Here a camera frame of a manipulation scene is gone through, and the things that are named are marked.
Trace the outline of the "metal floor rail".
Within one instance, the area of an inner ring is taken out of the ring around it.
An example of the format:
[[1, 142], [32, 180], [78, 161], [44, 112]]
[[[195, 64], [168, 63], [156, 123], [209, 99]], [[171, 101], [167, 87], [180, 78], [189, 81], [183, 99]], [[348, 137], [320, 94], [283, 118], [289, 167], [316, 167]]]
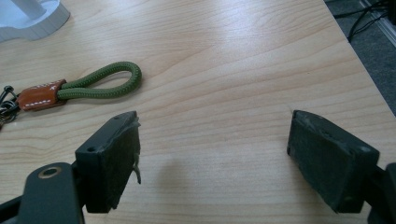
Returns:
[[[380, 0], [360, 0], [363, 7], [369, 7]], [[388, 16], [385, 19], [381, 19], [378, 22], [378, 27], [387, 39], [396, 48], [396, 0], [388, 0], [385, 4], [385, 12], [388, 12]], [[372, 13], [373, 18], [379, 17], [379, 12]]]

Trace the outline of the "green cord keychain leather tab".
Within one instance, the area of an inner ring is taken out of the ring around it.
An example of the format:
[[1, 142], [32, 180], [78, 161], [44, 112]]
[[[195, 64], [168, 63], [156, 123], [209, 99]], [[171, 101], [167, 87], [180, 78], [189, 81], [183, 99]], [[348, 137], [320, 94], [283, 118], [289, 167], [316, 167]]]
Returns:
[[[120, 72], [130, 74], [125, 83], [108, 89], [91, 88], [92, 84]], [[63, 105], [71, 99], [113, 99], [124, 96], [139, 88], [142, 76], [142, 71], [137, 64], [116, 62], [74, 81], [67, 82], [65, 79], [59, 79], [34, 85], [20, 93], [16, 93], [12, 86], [5, 86], [0, 93], [0, 130], [5, 124], [14, 121], [21, 110], [43, 110]]]

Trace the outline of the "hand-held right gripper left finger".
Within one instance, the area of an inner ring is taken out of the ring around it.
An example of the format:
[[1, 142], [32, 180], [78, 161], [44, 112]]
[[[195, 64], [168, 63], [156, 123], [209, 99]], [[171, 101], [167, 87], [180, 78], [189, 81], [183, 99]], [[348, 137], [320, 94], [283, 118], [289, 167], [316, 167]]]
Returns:
[[132, 172], [141, 183], [139, 126], [135, 111], [119, 114], [76, 150], [77, 171], [83, 179], [89, 213], [116, 209]]

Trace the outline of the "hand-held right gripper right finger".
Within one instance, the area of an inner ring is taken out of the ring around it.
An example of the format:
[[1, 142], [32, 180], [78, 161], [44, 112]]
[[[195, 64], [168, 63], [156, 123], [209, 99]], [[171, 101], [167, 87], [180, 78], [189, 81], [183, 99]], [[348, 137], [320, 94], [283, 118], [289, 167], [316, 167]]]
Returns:
[[363, 182], [376, 167], [378, 150], [322, 116], [295, 110], [287, 153], [334, 212], [359, 213]]

